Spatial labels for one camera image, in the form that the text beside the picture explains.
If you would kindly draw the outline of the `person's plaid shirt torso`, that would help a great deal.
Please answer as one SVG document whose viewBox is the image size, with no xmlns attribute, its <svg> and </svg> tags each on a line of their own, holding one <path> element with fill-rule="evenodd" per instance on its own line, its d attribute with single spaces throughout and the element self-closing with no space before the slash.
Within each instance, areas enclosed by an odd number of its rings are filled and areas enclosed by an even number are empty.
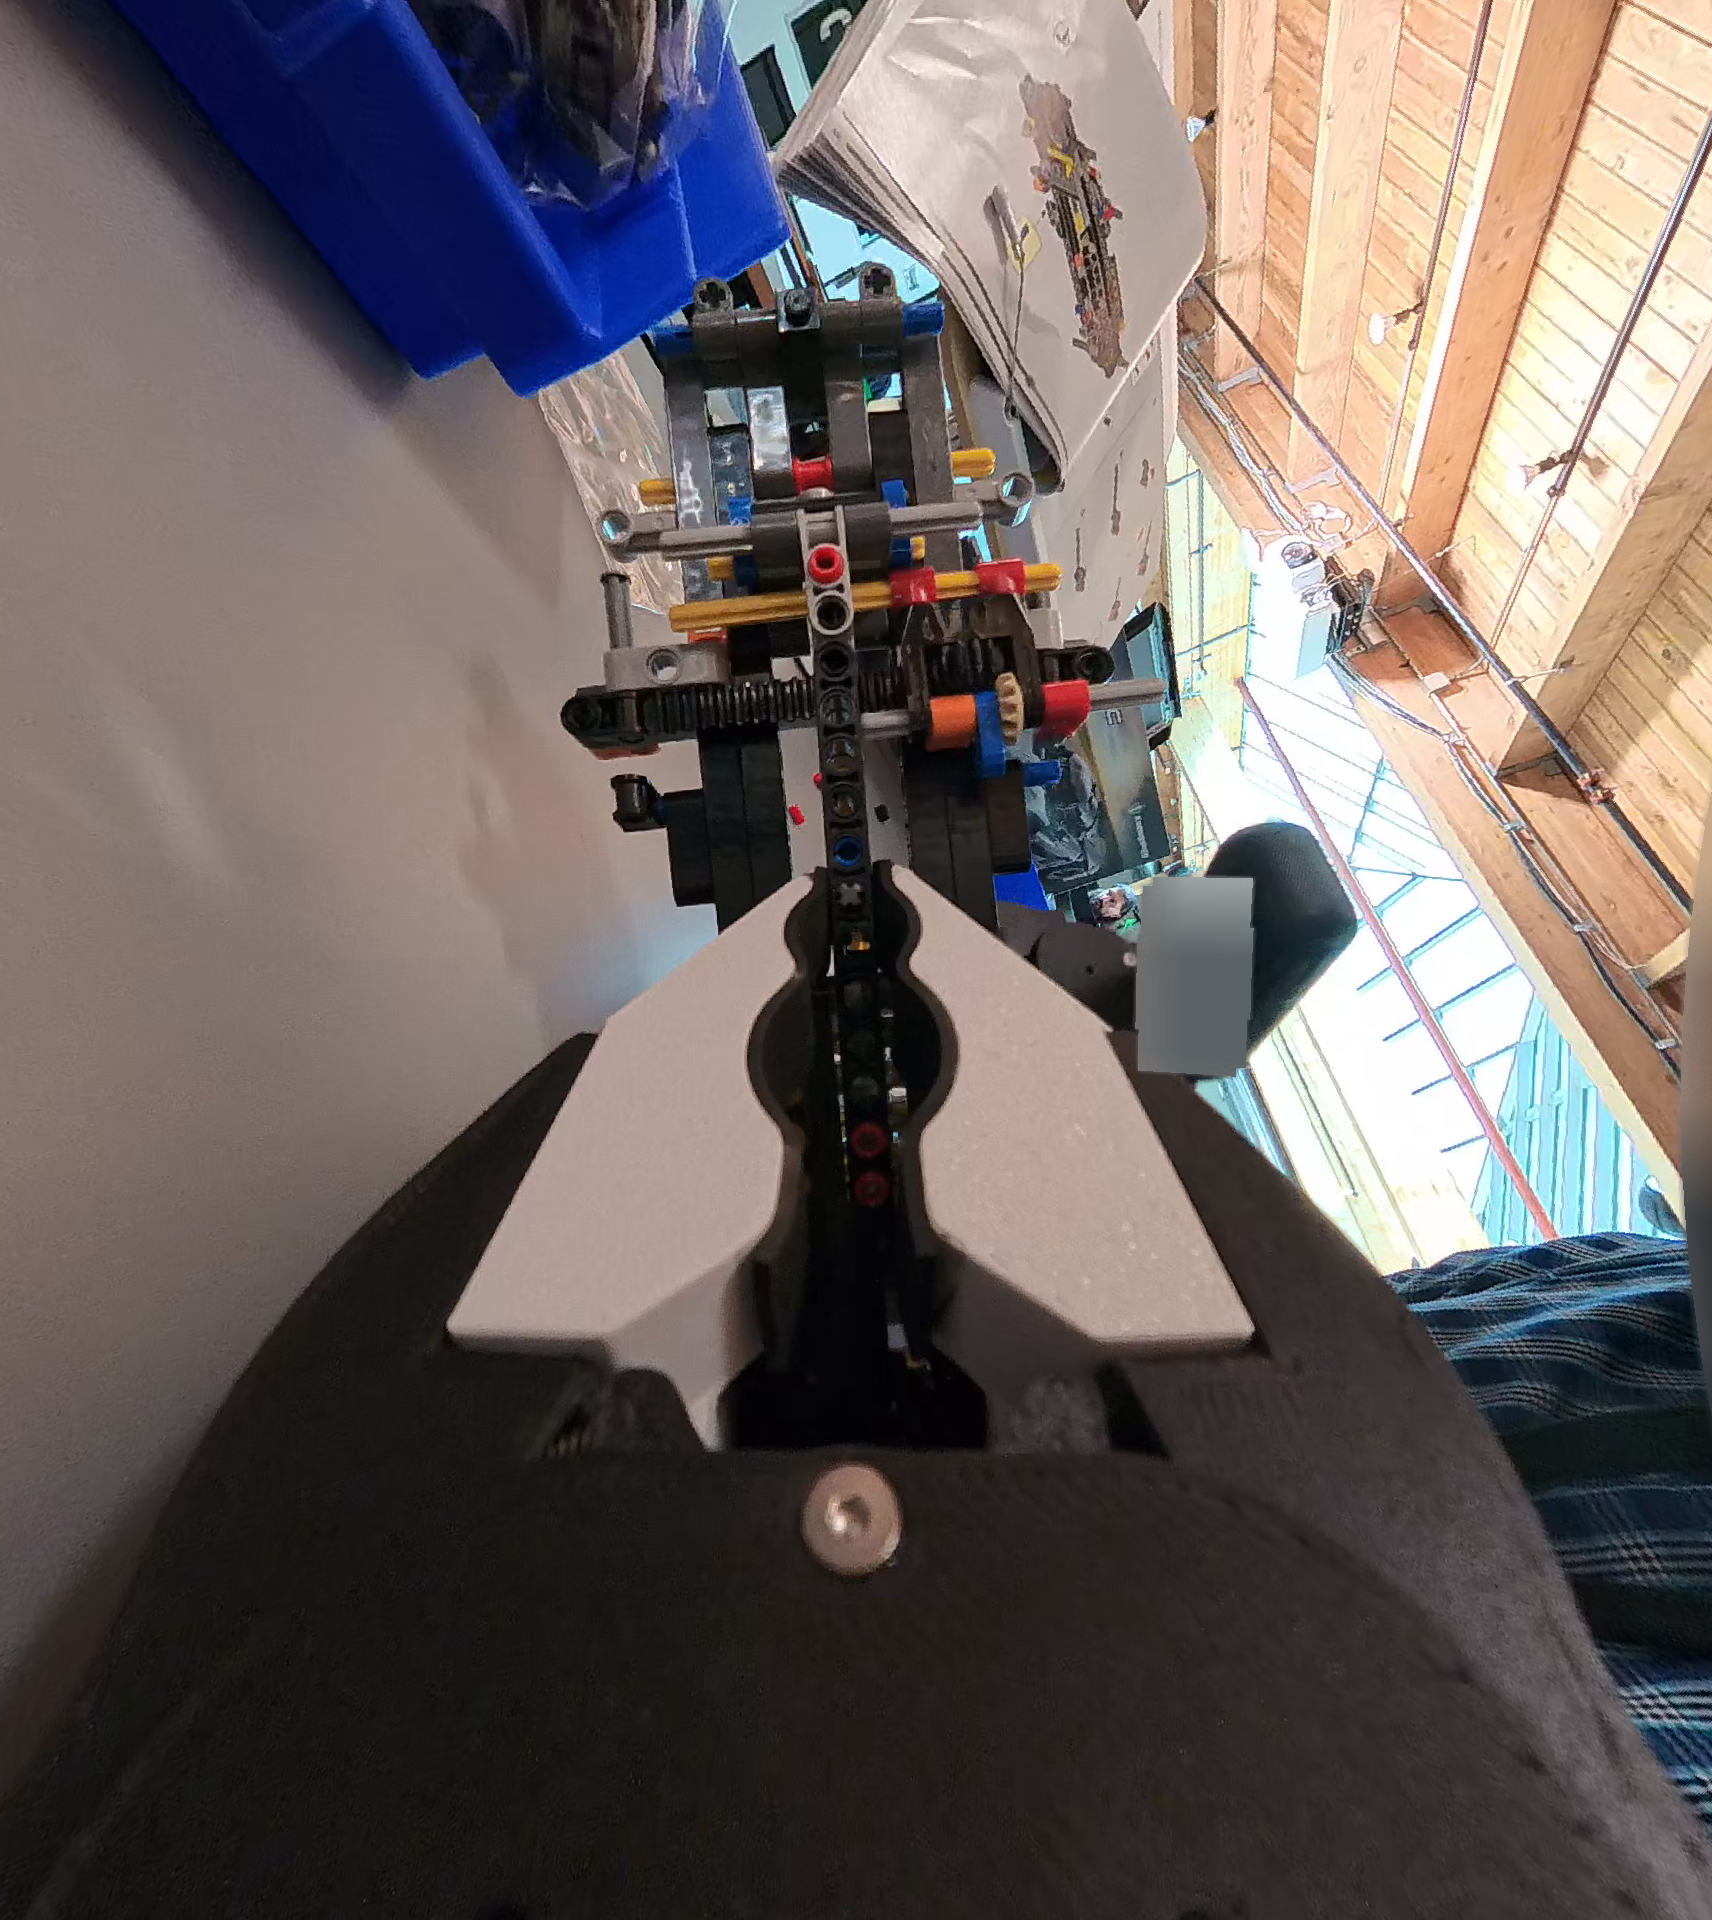
<svg viewBox="0 0 1712 1920">
<path fill-rule="evenodd" d="M 1628 1716 L 1712 1833 L 1712 1420 L 1684 1244 L 1465 1252 L 1392 1285 L 1509 1452 Z"/>
</svg>

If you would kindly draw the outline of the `white ceiling-mounted device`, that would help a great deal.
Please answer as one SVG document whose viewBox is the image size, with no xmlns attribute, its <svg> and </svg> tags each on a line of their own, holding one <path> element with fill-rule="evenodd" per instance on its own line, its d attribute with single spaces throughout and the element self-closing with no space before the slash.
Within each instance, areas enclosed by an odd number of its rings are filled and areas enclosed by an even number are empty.
<svg viewBox="0 0 1712 1920">
<path fill-rule="evenodd" d="M 1252 563 L 1249 678 L 1283 686 L 1322 673 L 1344 644 L 1355 601 L 1350 577 L 1310 538 L 1264 541 Z"/>
</svg>

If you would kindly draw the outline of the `black lego set box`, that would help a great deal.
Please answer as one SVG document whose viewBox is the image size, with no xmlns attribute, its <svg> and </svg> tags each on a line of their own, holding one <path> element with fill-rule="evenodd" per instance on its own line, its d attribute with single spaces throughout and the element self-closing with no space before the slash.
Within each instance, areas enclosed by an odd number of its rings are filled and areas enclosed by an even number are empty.
<svg viewBox="0 0 1712 1920">
<path fill-rule="evenodd" d="M 1179 773 L 1170 753 L 1181 718 L 1173 624 L 1158 599 L 1135 610 L 1109 646 L 1113 671 L 1070 734 L 1041 732 L 1031 762 L 1061 775 L 1033 786 L 1033 867 L 1044 894 L 1067 901 L 1182 867 Z"/>
</svg>

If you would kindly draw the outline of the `blue storage box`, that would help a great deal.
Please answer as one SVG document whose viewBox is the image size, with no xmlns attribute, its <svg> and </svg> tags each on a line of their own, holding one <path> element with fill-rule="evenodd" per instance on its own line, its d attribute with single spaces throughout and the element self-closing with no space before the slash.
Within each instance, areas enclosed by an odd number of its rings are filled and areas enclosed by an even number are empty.
<svg viewBox="0 0 1712 1920">
<path fill-rule="evenodd" d="M 1050 750 L 1017 746 L 1011 767 L 1021 769 L 1029 866 L 994 877 L 1001 901 L 1046 908 L 1083 883 L 1090 871 L 1092 786 L 1089 769 L 1064 741 Z"/>
</svg>

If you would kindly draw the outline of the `multicoloured lego vehicle model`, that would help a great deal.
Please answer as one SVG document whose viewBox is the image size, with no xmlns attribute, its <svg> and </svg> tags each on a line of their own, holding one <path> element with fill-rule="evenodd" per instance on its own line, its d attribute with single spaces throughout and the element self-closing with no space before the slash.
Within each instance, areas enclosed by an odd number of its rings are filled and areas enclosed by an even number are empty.
<svg viewBox="0 0 1712 1920">
<path fill-rule="evenodd" d="M 1058 567 L 965 553 L 1024 513 L 1031 483 L 949 443 L 943 323 L 941 299 L 901 297 L 877 262 L 854 299 L 740 304 L 698 281 L 649 340 L 675 474 L 602 515 L 602 679 L 560 713 L 615 766 L 617 825 L 667 840 L 676 904 L 710 908 L 722 933 L 797 876 L 782 750 L 811 750 L 820 856 L 798 1000 L 749 1053 L 801 1137 L 801 1214 L 751 1255 L 763 1356 L 725 1388 L 737 1429 L 771 1444 L 954 1393 L 906 1144 L 941 1027 L 906 971 L 877 778 L 904 775 L 908 873 L 994 930 L 994 877 L 1029 842 L 1017 744 L 1075 732 L 1113 675 L 1097 648 L 1043 636 Z"/>
</svg>

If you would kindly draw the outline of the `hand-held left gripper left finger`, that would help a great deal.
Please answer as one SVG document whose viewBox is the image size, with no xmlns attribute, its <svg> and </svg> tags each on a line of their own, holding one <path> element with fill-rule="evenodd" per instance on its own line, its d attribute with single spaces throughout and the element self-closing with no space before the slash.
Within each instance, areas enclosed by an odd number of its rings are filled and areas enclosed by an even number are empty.
<svg viewBox="0 0 1712 1920">
<path fill-rule="evenodd" d="M 607 1019 L 446 1331 L 463 1348 L 669 1378 L 706 1445 L 761 1345 L 754 1245 L 786 1144 L 752 1088 L 752 1027 L 797 979 L 797 876 Z"/>
</svg>

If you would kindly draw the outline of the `lego instruction booklet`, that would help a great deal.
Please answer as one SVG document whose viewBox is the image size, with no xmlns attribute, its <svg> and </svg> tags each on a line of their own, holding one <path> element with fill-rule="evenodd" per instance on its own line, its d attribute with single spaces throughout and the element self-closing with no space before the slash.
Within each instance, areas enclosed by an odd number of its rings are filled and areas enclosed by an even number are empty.
<svg viewBox="0 0 1712 1920">
<path fill-rule="evenodd" d="M 870 4 L 776 170 L 929 267 L 965 446 L 1035 502 L 1003 553 L 1061 566 L 1070 637 L 1165 583 L 1181 296 L 1208 209 L 1173 4 Z"/>
</svg>

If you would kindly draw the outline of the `blue plastic bin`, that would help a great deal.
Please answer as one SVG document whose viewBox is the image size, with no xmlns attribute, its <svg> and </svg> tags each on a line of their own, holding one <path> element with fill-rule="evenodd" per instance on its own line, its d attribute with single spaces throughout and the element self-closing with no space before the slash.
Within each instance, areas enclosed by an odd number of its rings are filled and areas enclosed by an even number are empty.
<svg viewBox="0 0 1712 1920">
<path fill-rule="evenodd" d="M 486 359 L 532 395 L 669 321 L 790 235 L 722 21 L 704 98 L 607 203 L 516 181 L 432 36 L 397 1 L 125 1 L 119 10 L 415 371 Z"/>
</svg>

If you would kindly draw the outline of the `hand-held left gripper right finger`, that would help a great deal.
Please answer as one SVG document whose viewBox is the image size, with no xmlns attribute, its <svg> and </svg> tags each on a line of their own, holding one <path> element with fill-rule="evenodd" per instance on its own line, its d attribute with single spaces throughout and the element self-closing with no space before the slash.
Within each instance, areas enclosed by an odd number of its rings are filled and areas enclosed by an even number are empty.
<svg viewBox="0 0 1712 1920">
<path fill-rule="evenodd" d="M 1252 1314 L 1109 1023 L 922 877 L 894 885 L 941 1037 L 908 1132 L 946 1288 L 936 1345 L 994 1396 L 1245 1351 Z"/>
</svg>

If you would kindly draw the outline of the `flat clear plastic bag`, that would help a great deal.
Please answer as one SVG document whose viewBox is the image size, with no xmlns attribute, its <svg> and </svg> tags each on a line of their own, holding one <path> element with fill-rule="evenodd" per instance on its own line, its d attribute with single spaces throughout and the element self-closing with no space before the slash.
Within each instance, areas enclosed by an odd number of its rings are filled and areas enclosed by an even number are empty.
<svg viewBox="0 0 1712 1920">
<path fill-rule="evenodd" d="M 662 374 L 643 340 L 549 383 L 532 397 L 575 480 L 595 536 L 608 511 L 644 510 L 640 485 L 670 478 Z"/>
</svg>

